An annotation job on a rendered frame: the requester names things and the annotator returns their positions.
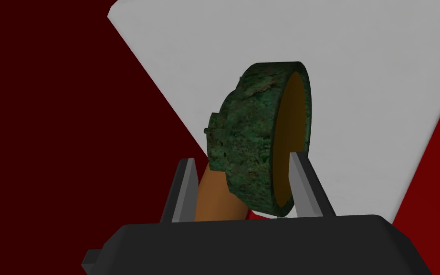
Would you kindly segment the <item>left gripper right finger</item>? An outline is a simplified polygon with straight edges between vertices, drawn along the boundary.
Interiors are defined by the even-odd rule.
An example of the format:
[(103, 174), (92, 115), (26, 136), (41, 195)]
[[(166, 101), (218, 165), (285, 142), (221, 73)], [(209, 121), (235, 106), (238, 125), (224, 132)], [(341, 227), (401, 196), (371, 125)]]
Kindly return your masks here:
[(290, 153), (289, 182), (297, 217), (335, 216), (307, 152)]

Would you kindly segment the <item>green and orange knob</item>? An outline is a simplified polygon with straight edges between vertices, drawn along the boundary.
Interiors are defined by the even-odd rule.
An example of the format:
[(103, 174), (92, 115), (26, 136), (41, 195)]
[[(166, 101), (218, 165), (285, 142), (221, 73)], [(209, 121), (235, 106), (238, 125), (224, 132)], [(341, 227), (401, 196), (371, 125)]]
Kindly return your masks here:
[(312, 125), (309, 75), (299, 61), (255, 63), (212, 113), (204, 132), (209, 167), (248, 209), (284, 217), (294, 206), (292, 152), (308, 151)]

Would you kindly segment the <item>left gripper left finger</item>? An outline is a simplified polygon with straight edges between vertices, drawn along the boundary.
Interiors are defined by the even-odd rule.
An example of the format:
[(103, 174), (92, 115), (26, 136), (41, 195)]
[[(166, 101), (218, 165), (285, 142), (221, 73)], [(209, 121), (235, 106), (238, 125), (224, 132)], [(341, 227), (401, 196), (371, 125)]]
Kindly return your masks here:
[(194, 158), (181, 159), (160, 222), (195, 221), (198, 187), (199, 179)]

